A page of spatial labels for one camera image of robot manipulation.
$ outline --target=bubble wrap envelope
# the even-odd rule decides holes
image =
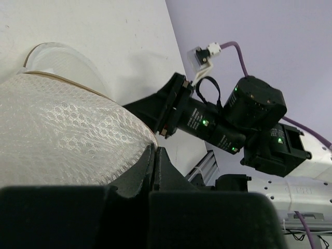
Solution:
[[[20,74],[0,84],[0,187],[108,184],[157,140],[113,101]]]

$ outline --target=white table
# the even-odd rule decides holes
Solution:
[[[174,72],[184,74],[164,0],[0,2],[0,82],[44,42],[64,43],[87,56],[120,105],[156,92]],[[159,142],[182,174],[206,153],[202,140],[182,131]]]

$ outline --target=wall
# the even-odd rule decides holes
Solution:
[[[166,3],[189,79],[194,74],[187,51],[211,42],[235,40],[241,46],[249,74],[282,90],[288,117],[332,140],[331,1],[166,0]],[[243,73],[234,48],[224,50],[213,62],[211,75],[219,82],[224,104]],[[217,92],[212,84],[201,89],[207,100],[216,101]],[[221,174],[273,178],[241,166],[241,153],[232,156],[214,150]]]

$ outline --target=bubble wrap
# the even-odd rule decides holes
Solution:
[[[157,145],[118,104],[28,74],[0,84],[0,142],[0,187],[107,184]]]

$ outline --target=table surface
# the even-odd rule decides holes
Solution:
[[[120,105],[156,92],[174,72],[185,73],[164,0],[0,2],[0,82],[44,42],[69,45],[88,57]],[[158,140],[182,174],[206,153],[202,140],[182,131]]]

